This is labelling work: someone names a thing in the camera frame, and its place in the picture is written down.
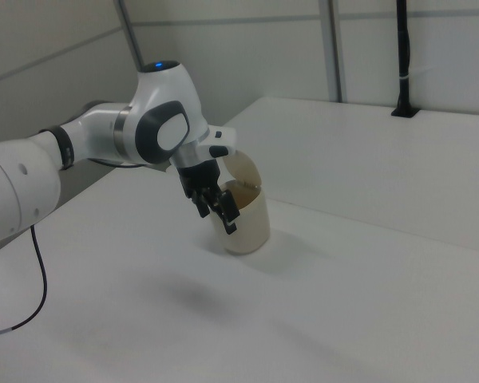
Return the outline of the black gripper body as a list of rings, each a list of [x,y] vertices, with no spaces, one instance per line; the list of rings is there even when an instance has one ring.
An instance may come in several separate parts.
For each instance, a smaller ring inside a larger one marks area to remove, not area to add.
[[[213,198],[220,191],[217,183],[220,176],[217,160],[207,160],[192,167],[178,168],[177,171],[188,199],[194,195]]]

